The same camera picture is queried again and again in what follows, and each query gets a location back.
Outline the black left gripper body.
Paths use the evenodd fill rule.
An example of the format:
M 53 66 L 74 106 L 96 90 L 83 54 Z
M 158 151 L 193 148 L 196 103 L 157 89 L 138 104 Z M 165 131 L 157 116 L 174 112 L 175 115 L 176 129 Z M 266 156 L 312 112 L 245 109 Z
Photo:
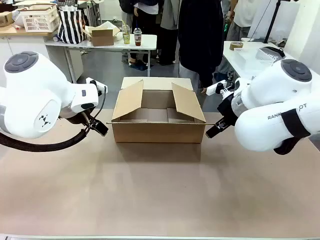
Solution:
M 85 110 L 71 117 L 70 122 L 75 125 L 78 125 L 78 124 L 87 125 L 91 119 L 92 119 L 91 111 Z

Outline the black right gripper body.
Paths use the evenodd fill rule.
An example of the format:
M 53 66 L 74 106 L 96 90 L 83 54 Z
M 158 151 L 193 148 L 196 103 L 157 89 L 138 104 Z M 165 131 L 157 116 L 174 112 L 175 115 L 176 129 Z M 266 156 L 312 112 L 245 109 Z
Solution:
M 217 107 L 219 113 L 223 116 L 223 120 L 225 123 L 236 123 L 238 117 L 234 113 L 232 109 L 232 100 L 234 98 L 234 94 L 227 96 Z

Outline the brown cardboard box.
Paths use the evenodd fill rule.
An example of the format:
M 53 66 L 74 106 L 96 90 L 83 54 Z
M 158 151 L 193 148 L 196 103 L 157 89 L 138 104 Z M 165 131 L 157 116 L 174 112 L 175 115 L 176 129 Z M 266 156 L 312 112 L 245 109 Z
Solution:
M 111 118 L 117 143 L 192 143 L 206 119 L 189 78 L 124 77 Z

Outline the small open cardboard box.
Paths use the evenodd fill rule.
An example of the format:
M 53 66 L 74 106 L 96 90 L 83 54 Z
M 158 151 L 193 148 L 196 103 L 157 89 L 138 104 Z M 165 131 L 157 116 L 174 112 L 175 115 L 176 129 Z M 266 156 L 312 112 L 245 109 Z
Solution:
M 82 32 L 88 37 L 94 47 L 103 47 L 114 45 L 114 38 L 120 32 L 120 29 L 110 21 L 106 21 L 96 27 L 85 26 Z

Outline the clear plastic wrapped package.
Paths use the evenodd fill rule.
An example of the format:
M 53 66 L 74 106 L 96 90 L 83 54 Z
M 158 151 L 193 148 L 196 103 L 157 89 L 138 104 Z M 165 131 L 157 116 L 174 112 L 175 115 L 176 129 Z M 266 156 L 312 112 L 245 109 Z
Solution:
M 277 62 L 286 57 L 284 51 L 281 48 L 272 46 L 261 47 L 257 50 L 256 58 L 263 61 Z

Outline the white folding table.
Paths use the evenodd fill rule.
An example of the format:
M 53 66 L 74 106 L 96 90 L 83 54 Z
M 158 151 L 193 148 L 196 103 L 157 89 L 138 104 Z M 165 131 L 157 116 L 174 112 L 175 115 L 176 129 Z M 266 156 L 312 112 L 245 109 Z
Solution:
M 124 44 L 122 38 L 117 38 L 113 45 L 108 46 L 93 46 L 92 42 L 89 40 L 84 40 L 79 44 L 68 44 L 62 43 L 61 41 L 55 42 L 53 40 L 46 40 L 46 46 L 62 47 L 64 54 L 66 56 L 66 61 L 68 65 L 68 70 L 70 72 L 70 81 L 76 83 L 78 77 L 76 77 L 75 70 L 72 64 L 70 50 L 97 50 L 97 51 L 106 51 L 106 52 L 127 52 L 127 53 L 136 53 L 136 54 L 147 54 L 147 76 L 151 76 L 151 51 L 156 50 L 157 48 L 157 35 L 153 34 L 142 34 L 141 45 L 135 45 L 134 35 L 130 35 L 130 44 Z

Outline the person in black sweatshirt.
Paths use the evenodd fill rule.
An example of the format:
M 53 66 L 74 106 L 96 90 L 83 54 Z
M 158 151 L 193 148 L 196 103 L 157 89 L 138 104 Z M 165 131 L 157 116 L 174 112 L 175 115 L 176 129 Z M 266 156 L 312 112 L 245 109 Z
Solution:
M 213 73 L 224 50 L 221 0 L 182 0 L 178 19 L 179 76 L 191 80 L 202 106 L 202 88 L 213 84 Z

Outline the black white striped bag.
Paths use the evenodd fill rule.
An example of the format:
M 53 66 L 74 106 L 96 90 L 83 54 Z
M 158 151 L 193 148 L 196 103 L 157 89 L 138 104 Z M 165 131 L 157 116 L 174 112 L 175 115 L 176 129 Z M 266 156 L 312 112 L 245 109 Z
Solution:
M 65 44 L 79 44 L 86 39 L 83 11 L 76 0 L 56 0 L 59 27 L 57 38 Z

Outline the wooden top white cabinet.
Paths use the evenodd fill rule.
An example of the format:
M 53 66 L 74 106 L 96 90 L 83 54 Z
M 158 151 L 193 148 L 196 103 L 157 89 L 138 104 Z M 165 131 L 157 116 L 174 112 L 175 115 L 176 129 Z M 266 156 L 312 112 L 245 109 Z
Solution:
M 3 70 L 5 62 L 14 54 L 24 51 L 41 53 L 59 67 L 67 79 L 71 81 L 65 48 L 46 45 L 52 36 L 47 32 L 26 32 L 24 28 L 15 29 L 12 25 L 0 27 L 0 87 L 4 87 L 6 83 Z

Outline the person in grey top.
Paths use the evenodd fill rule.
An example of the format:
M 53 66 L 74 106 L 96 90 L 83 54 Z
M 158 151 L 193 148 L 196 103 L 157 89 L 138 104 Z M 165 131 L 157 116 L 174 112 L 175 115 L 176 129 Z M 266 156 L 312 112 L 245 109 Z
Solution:
M 181 0 L 164 0 L 161 18 L 161 53 L 159 64 L 171 65 L 176 60 L 178 22 Z

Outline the person in white shirt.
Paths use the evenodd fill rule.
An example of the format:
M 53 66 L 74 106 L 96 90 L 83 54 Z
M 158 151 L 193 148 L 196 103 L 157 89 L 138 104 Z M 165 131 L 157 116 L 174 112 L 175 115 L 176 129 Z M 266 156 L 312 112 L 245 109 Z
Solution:
M 229 0 L 230 1 L 230 20 L 226 40 L 240 41 L 247 38 L 251 28 L 253 18 L 256 14 L 256 0 Z

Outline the white board panel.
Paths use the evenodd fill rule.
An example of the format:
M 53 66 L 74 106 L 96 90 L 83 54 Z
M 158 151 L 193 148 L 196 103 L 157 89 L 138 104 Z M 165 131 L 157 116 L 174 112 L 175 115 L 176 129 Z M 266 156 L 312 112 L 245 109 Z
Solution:
M 248 38 L 264 40 L 276 7 L 277 0 L 263 0 L 257 8 Z M 296 0 L 282 0 L 269 36 L 270 41 L 287 39 L 292 30 L 300 3 Z

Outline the black stand pole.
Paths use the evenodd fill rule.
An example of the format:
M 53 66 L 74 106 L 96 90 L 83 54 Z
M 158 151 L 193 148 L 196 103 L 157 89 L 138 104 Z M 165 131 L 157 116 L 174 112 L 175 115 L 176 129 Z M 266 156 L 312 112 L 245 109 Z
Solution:
M 269 40 L 271 31 L 272 31 L 273 25 L 275 23 L 275 20 L 276 20 L 276 17 L 277 17 L 277 14 L 278 14 L 278 11 L 279 11 L 279 8 L 280 8 L 280 5 L 281 5 L 281 1 L 282 0 L 277 0 L 277 2 L 276 2 L 275 9 L 274 9 L 271 21 L 270 21 L 270 25 L 269 25 L 269 28 L 267 30 L 266 36 L 264 38 L 264 41 L 263 41 L 264 44 L 268 43 L 268 40 Z

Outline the white plastic crate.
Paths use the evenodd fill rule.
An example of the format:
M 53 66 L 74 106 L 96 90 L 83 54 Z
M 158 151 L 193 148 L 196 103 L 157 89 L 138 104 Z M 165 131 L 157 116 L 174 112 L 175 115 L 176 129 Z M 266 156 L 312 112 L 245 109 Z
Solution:
M 19 12 L 26 32 L 52 33 L 60 25 L 60 17 L 55 4 L 32 4 Z

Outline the small brown cardboard carton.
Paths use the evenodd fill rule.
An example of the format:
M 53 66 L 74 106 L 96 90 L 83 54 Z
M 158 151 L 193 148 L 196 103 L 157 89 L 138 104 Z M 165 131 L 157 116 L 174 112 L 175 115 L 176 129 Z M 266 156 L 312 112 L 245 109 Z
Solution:
M 0 27 L 9 26 L 13 22 L 13 15 L 11 11 L 0 12 Z

